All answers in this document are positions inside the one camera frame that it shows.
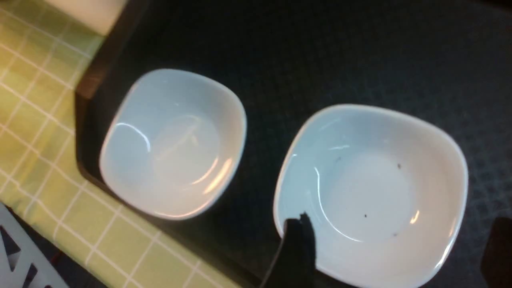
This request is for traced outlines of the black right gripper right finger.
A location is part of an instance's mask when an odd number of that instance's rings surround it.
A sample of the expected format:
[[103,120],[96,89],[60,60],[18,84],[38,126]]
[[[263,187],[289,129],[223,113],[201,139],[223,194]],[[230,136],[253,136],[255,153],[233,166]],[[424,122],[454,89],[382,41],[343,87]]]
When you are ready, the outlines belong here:
[[489,288],[512,286],[512,219],[497,217],[485,246],[481,273]]

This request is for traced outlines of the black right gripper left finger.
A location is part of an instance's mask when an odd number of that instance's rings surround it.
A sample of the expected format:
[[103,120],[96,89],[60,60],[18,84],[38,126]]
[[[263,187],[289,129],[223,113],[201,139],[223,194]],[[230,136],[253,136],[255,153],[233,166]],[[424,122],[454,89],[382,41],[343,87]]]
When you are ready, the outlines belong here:
[[316,270],[315,233],[306,212],[287,218],[283,237],[262,288],[312,288]]

